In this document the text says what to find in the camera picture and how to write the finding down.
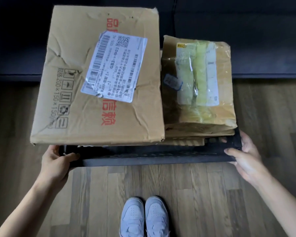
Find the hand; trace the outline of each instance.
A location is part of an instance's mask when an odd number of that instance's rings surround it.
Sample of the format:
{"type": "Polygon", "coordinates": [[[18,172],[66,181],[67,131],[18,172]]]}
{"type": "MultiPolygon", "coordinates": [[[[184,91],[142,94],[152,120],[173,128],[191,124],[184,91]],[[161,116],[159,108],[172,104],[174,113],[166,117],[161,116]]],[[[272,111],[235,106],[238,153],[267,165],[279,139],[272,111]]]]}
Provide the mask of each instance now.
{"type": "Polygon", "coordinates": [[[266,175],[270,176],[270,173],[263,165],[261,156],[251,138],[243,131],[240,131],[240,136],[242,151],[234,148],[228,148],[224,151],[227,155],[236,158],[236,161],[230,163],[236,166],[237,171],[243,179],[256,187],[259,181],[266,175]]]}
{"type": "Polygon", "coordinates": [[[50,145],[42,157],[42,168],[37,182],[59,192],[68,179],[71,161],[79,159],[79,154],[59,156],[59,146],[50,145]]]}

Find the person's left hand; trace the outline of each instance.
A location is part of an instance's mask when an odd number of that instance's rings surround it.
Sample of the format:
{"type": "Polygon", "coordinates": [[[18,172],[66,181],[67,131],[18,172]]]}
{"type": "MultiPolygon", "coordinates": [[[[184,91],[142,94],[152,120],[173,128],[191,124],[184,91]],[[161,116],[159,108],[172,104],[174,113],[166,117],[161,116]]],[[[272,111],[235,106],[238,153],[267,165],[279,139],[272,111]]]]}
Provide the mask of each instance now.
{"type": "Polygon", "coordinates": [[[42,168],[37,181],[59,192],[68,179],[70,162],[79,159],[79,154],[59,156],[59,146],[50,145],[42,158],[42,168]]]}

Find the black plastic crate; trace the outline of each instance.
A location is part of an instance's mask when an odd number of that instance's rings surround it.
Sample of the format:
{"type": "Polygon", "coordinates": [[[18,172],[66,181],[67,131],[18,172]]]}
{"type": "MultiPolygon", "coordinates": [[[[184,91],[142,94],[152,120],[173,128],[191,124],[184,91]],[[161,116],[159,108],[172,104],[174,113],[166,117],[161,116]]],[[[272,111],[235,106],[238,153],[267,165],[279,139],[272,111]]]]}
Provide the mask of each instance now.
{"type": "Polygon", "coordinates": [[[105,146],[78,147],[62,146],[60,153],[79,153],[80,159],[71,163],[70,167],[89,166],[125,166],[125,165],[154,165],[200,162],[234,161],[232,156],[224,153],[225,148],[241,150],[239,129],[235,135],[212,137],[205,140],[204,146],[105,146]]]}

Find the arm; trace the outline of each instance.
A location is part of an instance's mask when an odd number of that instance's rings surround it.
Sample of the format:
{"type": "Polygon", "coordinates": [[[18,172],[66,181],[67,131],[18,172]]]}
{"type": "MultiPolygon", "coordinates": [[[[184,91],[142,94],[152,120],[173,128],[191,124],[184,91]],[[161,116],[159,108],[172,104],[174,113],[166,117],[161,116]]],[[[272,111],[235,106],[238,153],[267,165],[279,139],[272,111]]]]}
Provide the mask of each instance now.
{"type": "Polygon", "coordinates": [[[69,164],[78,155],[59,156],[59,146],[50,145],[42,158],[42,169],[21,203],[0,227],[0,237],[36,236],[57,193],[68,178],[69,164]]]}
{"type": "Polygon", "coordinates": [[[256,146],[244,132],[241,132],[241,141],[242,151],[230,148],[225,153],[236,158],[232,164],[258,191],[286,234],[296,237],[296,198],[272,177],[263,165],[256,146]]]}

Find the pair of sneakers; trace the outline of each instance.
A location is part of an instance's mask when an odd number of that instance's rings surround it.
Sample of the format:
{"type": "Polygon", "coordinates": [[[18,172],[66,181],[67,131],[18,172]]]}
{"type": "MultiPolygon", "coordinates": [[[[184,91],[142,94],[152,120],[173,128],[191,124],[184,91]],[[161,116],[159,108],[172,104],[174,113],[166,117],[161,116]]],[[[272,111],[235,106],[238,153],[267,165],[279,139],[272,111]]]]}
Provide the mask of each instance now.
{"type": "Polygon", "coordinates": [[[144,204],[132,197],[124,205],[121,217],[120,237],[144,237],[146,220],[147,237],[169,237],[169,217],[163,201],[151,196],[144,204]]]}

